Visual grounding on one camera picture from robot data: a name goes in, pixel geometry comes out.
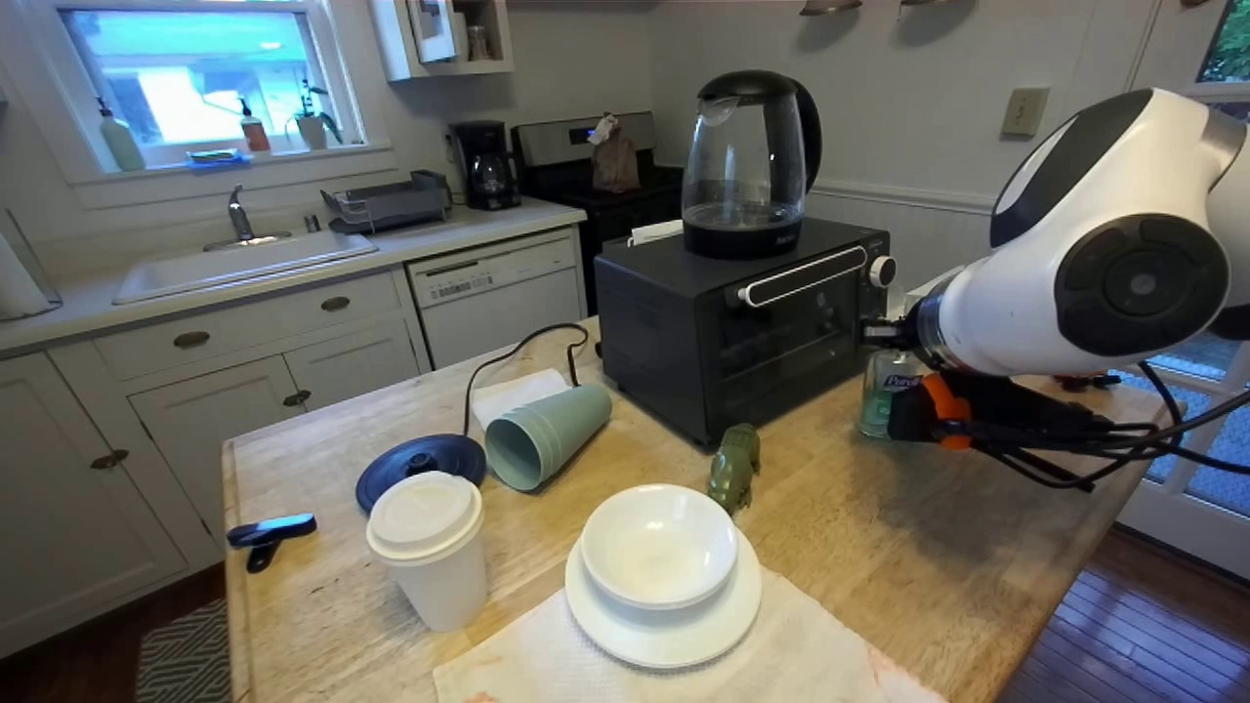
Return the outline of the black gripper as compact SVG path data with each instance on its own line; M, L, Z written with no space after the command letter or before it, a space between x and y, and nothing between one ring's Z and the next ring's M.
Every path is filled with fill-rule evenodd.
M949 450L1078 450L1107 443L1108 422L1013 379L949 371L893 390L888 398L888 435Z

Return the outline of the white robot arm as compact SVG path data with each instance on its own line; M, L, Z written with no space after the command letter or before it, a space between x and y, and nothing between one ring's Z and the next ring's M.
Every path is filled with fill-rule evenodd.
M954 270L901 315L967 443L1086 439L1017 374L1097 374L1247 332L1247 125L1170 89L1130 89L1062 123L1004 183L992 250Z

